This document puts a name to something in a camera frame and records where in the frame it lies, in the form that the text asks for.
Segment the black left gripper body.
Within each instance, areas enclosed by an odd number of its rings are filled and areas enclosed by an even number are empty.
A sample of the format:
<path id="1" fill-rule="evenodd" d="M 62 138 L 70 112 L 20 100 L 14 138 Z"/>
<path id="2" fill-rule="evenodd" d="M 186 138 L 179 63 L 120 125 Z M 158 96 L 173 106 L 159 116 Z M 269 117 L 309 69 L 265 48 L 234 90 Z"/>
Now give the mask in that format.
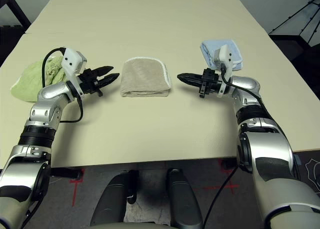
<path id="1" fill-rule="evenodd" d="M 84 94 L 97 93 L 99 97 L 103 96 L 103 92 L 100 90 L 98 77 L 102 75 L 102 69 L 85 69 L 83 73 L 79 75 L 80 88 Z"/>

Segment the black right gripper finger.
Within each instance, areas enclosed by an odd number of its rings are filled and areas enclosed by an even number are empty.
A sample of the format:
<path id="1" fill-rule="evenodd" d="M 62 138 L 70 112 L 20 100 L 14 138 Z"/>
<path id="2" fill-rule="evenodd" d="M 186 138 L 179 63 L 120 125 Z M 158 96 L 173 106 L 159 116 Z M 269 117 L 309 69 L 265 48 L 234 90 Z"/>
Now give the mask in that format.
<path id="1" fill-rule="evenodd" d="M 181 73 L 177 75 L 177 78 L 180 81 L 187 81 L 187 82 L 200 82 L 202 81 L 202 75 L 195 74 L 195 73 Z"/>
<path id="2" fill-rule="evenodd" d="M 193 87 L 201 87 L 202 82 L 199 79 L 192 79 L 192 78 L 178 78 L 181 82 L 193 86 Z"/>

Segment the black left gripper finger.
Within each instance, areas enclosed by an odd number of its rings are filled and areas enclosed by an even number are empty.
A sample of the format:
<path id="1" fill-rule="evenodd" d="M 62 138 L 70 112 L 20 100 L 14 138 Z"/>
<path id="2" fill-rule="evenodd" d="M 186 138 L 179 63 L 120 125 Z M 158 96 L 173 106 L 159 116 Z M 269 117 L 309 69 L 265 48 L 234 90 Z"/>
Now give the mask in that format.
<path id="1" fill-rule="evenodd" d="M 98 87 L 99 88 L 103 88 L 111 83 L 113 83 L 118 77 L 119 77 L 119 73 L 111 73 L 106 75 L 103 79 L 100 79 L 98 81 Z"/>
<path id="2" fill-rule="evenodd" d="M 108 74 L 113 68 L 113 66 L 101 66 L 96 69 L 93 69 L 92 72 L 95 77 L 101 77 Z"/>

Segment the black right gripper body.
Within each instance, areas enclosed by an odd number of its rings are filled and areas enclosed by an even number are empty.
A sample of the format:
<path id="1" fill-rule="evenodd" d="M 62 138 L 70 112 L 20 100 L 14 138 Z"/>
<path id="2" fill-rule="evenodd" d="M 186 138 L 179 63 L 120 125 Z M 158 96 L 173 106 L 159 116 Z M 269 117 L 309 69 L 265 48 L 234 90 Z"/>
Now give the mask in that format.
<path id="1" fill-rule="evenodd" d="M 221 81 L 219 80 L 219 74 L 215 73 L 215 70 L 206 68 L 204 69 L 200 81 L 199 97 L 204 98 L 210 93 L 218 93 L 221 87 Z"/>

